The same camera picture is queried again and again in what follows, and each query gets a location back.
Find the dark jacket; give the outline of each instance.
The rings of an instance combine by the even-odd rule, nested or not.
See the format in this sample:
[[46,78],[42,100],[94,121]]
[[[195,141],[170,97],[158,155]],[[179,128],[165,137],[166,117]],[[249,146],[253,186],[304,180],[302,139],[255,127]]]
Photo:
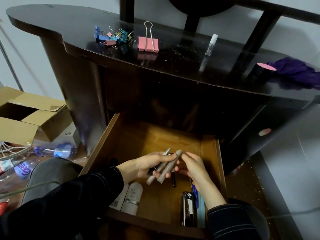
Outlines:
[[[72,239],[90,221],[103,217],[122,191],[116,167],[68,181],[42,198],[31,200],[0,217],[0,239]],[[208,211],[216,239],[260,239],[240,205],[222,205]]]

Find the black tabletop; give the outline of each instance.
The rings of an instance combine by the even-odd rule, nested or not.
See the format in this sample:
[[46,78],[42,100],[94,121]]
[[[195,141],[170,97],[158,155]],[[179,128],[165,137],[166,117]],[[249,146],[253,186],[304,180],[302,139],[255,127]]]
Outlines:
[[286,57],[285,54],[265,49],[260,49],[257,54],[243,54],[253,59],[244,72],[230,76],[243,44],[219,38],[211,56],[205,56],[210,36],[153,23],[152,36],[159,40],[159,53],[145,55],[138,51],[137,43],[113,49],[97,43],[94,38],[94,26],[108,32],[110,25],[114,31],[119,28],[128,32],[134,30],[134,39],[138,40],[138,36],[144,37],[146,34],[145,20],[135,19],[135,23],[130,24],[120,21],[118,14],[91,7],[48,4],[11,7],[7,9],[7,14],[19,29],[58,40],[65,44],[66,52],[74,55],[70,49],[72,47],[78,54],[83,54],[83,58],[103,66],[109,66],[110,62],[122,62],[169,74],[172,79],[178,76],[208,85],[303,101],[312,101],[320,95],[320,90],[288,85],[277,78],[262,85],[245,81],[256,63],[277,61]]

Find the cardboard box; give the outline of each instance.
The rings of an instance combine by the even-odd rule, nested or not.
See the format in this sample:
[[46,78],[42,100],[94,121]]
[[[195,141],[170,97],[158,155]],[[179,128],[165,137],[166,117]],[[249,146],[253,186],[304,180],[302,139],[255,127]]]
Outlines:
[[71,145],[74,145],[75,147],[78,147],[80,142],[81,140],[80,140],[79,133],[75,127],[74,122],[72,122],[64,131],[61,132],[60,135],[58,135],[57,138],[54,139],[53,142],[34,139],[32,145],[53,149],[53,148],[56,148],[57,145],[62,143],[71,144]]
[[72,122],[65,101],[3,87],[0,89],[0,140],[31,146],[53,141]]

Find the drawer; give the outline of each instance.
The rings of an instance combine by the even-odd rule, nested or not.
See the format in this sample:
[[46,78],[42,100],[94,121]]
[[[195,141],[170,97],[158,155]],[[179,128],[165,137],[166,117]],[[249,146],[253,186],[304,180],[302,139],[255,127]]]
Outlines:
[[[220,155],[218,139],[212,135],[195,135],[187,132],[164,128],[158,125],[135,120],[126,113],[116,113],[91,154],[81,174],[98,171],[111,158],[119,164],[141,157],[153,151],[170,152],[181,149],[203,158],[205,167],[225,199],[226,184]],[[185,227],[180,224],[181,193],[191,191],[190,179],[176,173],[177,187],[172,187],[170,179],[160,184],[156,180],[146,184],[146,179],[136,179],[143,187],[142,197],[136,216],[109,208],[106,216],[121,222],[123,231],[133,228],[150,232],[172,234],[182,237],[208,238],[208,229]]]

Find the barcode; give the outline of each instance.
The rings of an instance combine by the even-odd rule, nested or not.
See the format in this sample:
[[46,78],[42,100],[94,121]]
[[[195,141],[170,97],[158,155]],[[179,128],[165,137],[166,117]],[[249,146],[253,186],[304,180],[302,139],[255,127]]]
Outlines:
[[117,207],[118,206],[119,201],[115,200],[114,202],[111,203],[110,206],[114,206]]

